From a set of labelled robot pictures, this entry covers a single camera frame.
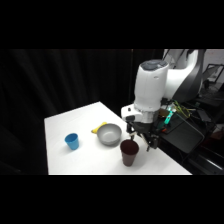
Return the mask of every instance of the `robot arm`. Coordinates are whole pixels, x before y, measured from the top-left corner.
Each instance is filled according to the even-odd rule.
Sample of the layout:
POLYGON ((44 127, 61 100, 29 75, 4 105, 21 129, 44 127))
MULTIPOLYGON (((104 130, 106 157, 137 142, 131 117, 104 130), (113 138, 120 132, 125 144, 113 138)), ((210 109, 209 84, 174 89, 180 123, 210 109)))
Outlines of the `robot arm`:
POLYGON ((158 133, 153 131, 162 98, 186 102, 193 99, 202 86, 202 69, 205 49, 182 52, 176 69, 169 69, 169 63, 163 60, 151 60, 139 66, 135 84, 135 102, 123 107, 122 119, 127 122, 127 131, 132 129, 148 145, 157 148, 158 133))

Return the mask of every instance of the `table surface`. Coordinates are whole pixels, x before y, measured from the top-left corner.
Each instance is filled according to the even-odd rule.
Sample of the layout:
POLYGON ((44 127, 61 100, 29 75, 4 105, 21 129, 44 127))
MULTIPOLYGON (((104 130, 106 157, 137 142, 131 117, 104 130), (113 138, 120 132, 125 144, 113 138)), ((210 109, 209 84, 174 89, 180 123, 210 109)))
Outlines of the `table surface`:
POLYGON ((114 123, 122 130, 121 141, 130 139, 126 123, 98 102, 45 119, 49 175, 191 175, 159 148, 146 152, 138 136, 139 153, 132 167, 122 163, 121 141, 114 146, 101 144, 92 129, 101 123, 114 123), (65 143, 70 133, 79 135, 79 148, 72 151, 65 143))

